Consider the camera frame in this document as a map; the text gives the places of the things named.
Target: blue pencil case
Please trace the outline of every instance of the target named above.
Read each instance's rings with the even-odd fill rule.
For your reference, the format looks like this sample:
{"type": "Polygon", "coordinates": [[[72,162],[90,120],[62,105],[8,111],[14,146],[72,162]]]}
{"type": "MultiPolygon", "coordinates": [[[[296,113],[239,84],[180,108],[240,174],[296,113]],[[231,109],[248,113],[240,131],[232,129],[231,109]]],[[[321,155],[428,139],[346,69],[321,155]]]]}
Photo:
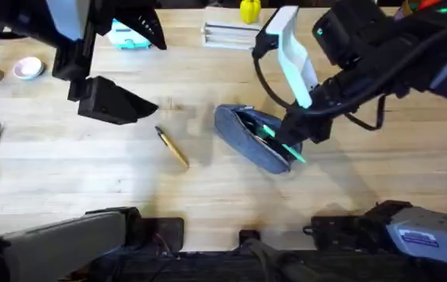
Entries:
{"type": "MultiPolygon", "coordinates": [[[[233,149],[268,172],[289,172],[296,158],[262,130],[279,129],[281,120],[246,105],[221,105],[214,112],[214,130],[233,149]]],[[[301,153],[302,144],[292,146],[301,153]]]]}

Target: gold marker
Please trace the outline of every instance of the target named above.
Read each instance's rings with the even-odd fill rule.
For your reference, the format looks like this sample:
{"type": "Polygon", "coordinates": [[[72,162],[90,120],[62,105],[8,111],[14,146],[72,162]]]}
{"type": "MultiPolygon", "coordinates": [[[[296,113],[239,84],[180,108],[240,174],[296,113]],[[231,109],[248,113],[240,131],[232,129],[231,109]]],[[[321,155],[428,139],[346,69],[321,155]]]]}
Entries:
{"type": "Polygon", "coordinates": [[[176,148],[176,146],[169,140],[169,138],[166,136],[164,131],[160,129],[158,126],[155,127],[155,130],[157,131],[157,134],[162,139],[164,144],[169,148],[169,150],[178,158],[178,160],[185,165],[186,168],[189,168],[189,162],[186,160],[186,158],[183,156],[182,152],[176,148]]]}

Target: wooden tabletop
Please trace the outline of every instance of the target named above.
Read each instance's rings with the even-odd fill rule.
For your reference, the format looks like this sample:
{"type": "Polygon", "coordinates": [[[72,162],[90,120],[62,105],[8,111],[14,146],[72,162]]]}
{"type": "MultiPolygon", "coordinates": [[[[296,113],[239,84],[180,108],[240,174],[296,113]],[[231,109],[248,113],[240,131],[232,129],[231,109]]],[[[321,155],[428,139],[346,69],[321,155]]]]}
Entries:
{"type": "MultiPolygon", "coordinates": [[[[320,81],[337,72],[311,36],[325,11],[303,9],[297,18],[297,37],[320,81]]],[[[0,68],[6,72],[0,84],[0,233],[134,206],[144,216],[183,217],[187,251],[228,250],[242,228],[284,238],[315,214],[364,212],[386,199],[447,212],[447,100],[427,93],[392,97],[378,132],[339,117],[330,140],[305,142],[307,164],[296,162],[291,173],[271,175],[213,132],[214,109],[222,103],[245,103],[282,117],[257,80],[251,52],[201,47],[204,10],[158,14],[168,51],[119,51],[107,38],[96,41],[91,76],[107,77],[160,105],[132,125],[78,116],[78,105],[67,101],[69,83],[51,71],[34,81],[12,75],[14,63],[25,56],[39,57],[51,70],[51,47],[32,39],[0,42],[0,68]],[[162,125],[188,156],[188,171],[154,125],[162,125]]],[[[236,10],[220,13],[235,15],[236,10]]],[[[290,99],[274,52],[262,69],[290,99]]],[[[358,116],[373,121],[375,112],[375,103],[368,103],[358,116]]]]}

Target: yellow object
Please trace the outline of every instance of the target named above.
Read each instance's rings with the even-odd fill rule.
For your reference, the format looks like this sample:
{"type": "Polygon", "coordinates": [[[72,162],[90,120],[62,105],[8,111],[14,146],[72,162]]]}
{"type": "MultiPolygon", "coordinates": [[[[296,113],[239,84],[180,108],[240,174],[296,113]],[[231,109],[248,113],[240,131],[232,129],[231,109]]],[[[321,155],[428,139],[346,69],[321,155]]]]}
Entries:
{"type": "Polygon", "coordinates": [[[183,153],[174,145],[174,143],[166,136],[164,131],[160,129],[158,126],[155,127],[155,130],[157,130],[157,134],[159,135],[160,139],[164,141],[164,144],[168,147],[168,149],[176,156],[179,162],[182,163],[186,168],[190,167],[189,162],[186,160],[186,157],[183,156],[183,153]]]}
{"type": "Polygon", "coordinates": [[[240,17],[246,24],[255,22],[260,15],[260,11],[260,0],[243,0],[240,3],[240,17]]]}

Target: white bowl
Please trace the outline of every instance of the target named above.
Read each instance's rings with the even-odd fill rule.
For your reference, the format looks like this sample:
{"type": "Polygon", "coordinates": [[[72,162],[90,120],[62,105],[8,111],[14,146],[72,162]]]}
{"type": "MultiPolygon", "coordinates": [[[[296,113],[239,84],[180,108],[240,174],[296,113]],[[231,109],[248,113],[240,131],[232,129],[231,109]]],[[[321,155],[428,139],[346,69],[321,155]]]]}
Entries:
{"type": "Polygon", "coordinates": [[[39,58],[26,57],[14,65],[13,73],[19,79],[31,80],[41,75],[44,69],[44,63],[39,58]]]}

